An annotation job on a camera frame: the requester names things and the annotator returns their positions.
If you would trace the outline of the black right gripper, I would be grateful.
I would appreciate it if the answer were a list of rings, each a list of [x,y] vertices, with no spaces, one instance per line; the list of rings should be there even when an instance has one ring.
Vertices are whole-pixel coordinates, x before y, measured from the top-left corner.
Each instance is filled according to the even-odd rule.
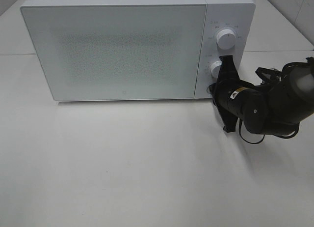
[[[241,119],[250,133],[257,133],[258,92],[240,79],[232,55],[223,55],[219,59],[220,72],[211,91],[223,121],[223,130],[234,132],[237,121]]]

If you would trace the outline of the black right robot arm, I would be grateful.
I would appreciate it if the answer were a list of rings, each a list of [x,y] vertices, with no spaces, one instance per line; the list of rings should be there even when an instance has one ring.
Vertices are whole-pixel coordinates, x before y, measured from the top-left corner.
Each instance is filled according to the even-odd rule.
[[[287,137],[314,113],[313,57],[287,63],[281,71],[257,68],[260,85],[240,79],[232,55],[220,60],[218,78],[209,89],[225,132],[234,132],[240,120],[252,134]]]

